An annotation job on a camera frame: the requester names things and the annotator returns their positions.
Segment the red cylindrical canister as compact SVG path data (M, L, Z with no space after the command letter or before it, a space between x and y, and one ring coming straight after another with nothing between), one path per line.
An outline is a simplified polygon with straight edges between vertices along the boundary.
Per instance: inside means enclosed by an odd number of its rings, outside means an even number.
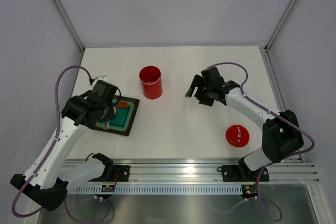
M162 74L156 66L146 66L139 72L142 91L147 99L158 99L162 93Z

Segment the red lid with metal handle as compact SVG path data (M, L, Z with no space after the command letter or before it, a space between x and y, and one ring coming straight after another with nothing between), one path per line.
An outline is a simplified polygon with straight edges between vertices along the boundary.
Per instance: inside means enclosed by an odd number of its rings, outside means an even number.
M225 137L231 146L241 148L248 144L250 134L245 127L232 125L226 130Z

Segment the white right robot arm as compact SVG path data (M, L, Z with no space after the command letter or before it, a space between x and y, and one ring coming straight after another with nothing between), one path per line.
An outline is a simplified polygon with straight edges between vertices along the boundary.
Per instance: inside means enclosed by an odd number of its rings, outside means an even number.
M196 74L185 96L196 97L199 104L207 106L220 102L237 110L261 129L261 147L242 157L236 165L237 174L244 181L260 177L262 167L279 163L303 147L302 133L292 111L272 111L254 101L243 91L241 84L225 81L216 66Z

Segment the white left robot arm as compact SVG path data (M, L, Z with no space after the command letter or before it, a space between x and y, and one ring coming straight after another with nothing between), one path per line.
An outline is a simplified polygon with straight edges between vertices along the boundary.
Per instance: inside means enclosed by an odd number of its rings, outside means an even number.
M61 168L89 127L97 122L108 125L115 117L116 94L121 94L117 86L97 80L92 90L68 99L44 150L27 171L15 174L10 184L42 208L53 211L74 188L92 179L113 178L113 161L101 153L67 172L61 172Z

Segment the stainless steel tongs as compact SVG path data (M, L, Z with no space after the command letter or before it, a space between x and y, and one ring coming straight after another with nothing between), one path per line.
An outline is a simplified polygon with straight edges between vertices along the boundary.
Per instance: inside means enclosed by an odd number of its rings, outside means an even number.
M106 110L106 114L102 119L102 127L104 130L109 128L110 121L116 117L116 111L117 109L114 106Z

